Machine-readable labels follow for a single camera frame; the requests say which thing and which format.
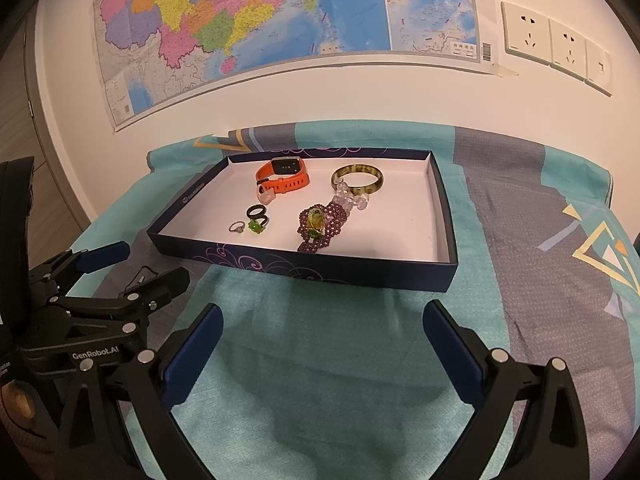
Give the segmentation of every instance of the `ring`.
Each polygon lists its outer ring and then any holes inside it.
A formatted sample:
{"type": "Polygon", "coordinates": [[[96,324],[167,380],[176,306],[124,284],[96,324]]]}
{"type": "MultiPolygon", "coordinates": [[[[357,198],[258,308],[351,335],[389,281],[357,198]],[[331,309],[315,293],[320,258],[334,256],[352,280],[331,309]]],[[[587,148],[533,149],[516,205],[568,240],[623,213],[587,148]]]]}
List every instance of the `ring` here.
{"type": "Polygon", "coordinates": [[[269,223],[269,217],[265,214],[266,212],[267,208],[263,204],[252,205],[246,210],[246,215],[249,219],[247,227],[256,234],[260,234],[264,231],[264,228],[267,227],[267,224],[269,223]]]}
{"type": "Polygon", "coordinates": [[[241,233],[242,231],[244,231],[245,227],[246,227],[246,224],[242,220],[239,220],[237,222],[233,222],[229,226],[229,232],[230,233],[241,233]]]}
{"type": "Polygon", "coordinates": [[[367,184],[366,186],[348,186],[349,192],[353,196],[358,196],[362,194],[371,194],[376,192],[382,187],[383,182],[385,181],[382,176],[382,171],[374,166],[370,166],[369,164],[351,164],[349,166],[343,166],[338,170],[335,170],[334,174],[331,176],[331,185],[334,189],[338,189],[338,183],[342,181],[342,177],[346,174],[350,173],[369,173],[378,179],[373,184],[367,184]]]}
{"type": "Polygon", "coordinates": [[[263,204],[252,205],[249,209],[246,210],[247,218],[250,220],[257,220],[258,218],[266,217],[265,213],[267,212],[266,206],[263,204]]]}

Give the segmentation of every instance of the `silver ring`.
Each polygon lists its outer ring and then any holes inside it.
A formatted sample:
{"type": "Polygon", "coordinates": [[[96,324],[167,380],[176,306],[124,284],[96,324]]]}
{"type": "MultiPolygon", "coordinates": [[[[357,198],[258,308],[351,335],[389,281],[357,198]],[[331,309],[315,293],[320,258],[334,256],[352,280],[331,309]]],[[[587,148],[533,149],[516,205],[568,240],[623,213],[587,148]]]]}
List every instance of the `silver ring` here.
{"type": "Polygon", "coordinates": [[[229,232],[230,233],[241,233],[242,231],[244,231],[245,227],[246,227],[246,224],[242,220],[239,220],[237,222],[233,222],[229,226],[229,232]]]}

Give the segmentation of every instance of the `teal fabric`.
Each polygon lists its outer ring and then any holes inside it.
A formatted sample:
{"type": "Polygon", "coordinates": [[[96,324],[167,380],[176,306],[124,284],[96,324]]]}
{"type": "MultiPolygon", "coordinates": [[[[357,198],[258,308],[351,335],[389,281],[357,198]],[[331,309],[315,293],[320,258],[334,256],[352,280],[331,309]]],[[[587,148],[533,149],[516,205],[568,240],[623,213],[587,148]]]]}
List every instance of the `teal fabric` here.
{"type": "Polygon", "coordinates": [[[586,158],[551,146],[545,146],[542,184],[555,187],[565,196],[580,197],[584,202],[608,205],[610,200],[609,171],[586,158]]]}
{"type": "MultiPolygon", "coordinates": [[[[451,206],[458,272],[447,293],[432,294],[211,266],[174,330],[187,326],[212,301],[222,308],[225,332],[174,416],[221,480],[428,478],[472,410],[457,398],[422,332],[424,305],[438,297],[457,322],[475,330],[489,348],[510,348],[482,225],[463,169],[452,163],[455,129],[399,121],[320,121],[297,124],[295,137],[299,148],[433,150],[451,206]]],[[[132,241],[194,174],[222,156],[218,148],[198,148],[193,140],[154,150],[148,156],[152,173],[101,216],[74,248],[132,241]]],[[[578,211],[594,204],[604,209],[609,192],[605,170],[549,148],[542,184],[559,189],[578,211]]],[[[610,212],[599,214],[616,236],[623,236],[610,212]]],[[[637,260],[634,268],[640,267],[637,260]]],[[[84,278],[74,293],[91,294],[102,276],[84,278]]],[[[628,301],[639,304],[637,296],[629,295],[628,301]]],[[[632,346],[637,347],[640,325],[636,319],[628,324],[632,346]]],[[[634,349],[636,363],[638,351],[634,349]]],[[[127,427],[147,473],[162,478],[133,412],[127,427]]],[[[484,478],[499,471],[512,441],[513,425],[507,424],[484,478]]]]}

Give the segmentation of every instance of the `watch face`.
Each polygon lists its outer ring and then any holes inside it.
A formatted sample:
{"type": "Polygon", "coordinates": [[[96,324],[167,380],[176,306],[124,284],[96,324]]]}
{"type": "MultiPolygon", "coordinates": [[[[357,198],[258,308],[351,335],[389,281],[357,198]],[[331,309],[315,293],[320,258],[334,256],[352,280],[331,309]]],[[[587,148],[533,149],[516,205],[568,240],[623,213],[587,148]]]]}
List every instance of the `watch face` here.
{"type": "Polygon", "coordinates": [[[276,175],[295,175],[300,172],[300,159],[296,156],[272,158],[271,167],[276,175]]]}

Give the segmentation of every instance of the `wooden cabinet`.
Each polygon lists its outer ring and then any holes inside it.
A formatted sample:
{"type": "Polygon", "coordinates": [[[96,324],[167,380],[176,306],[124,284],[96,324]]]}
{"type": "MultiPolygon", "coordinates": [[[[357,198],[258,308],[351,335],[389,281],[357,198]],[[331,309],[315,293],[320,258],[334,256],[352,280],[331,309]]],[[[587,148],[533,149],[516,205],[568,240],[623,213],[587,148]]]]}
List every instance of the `wooden cabinet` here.
{"type": "Polygon", "coordinates": [[[24,65],[24,24],[0,59],[0,161],[34,157],[30,267],[68,248],[82,229],[52,176],[34,127],[24,65]]]}

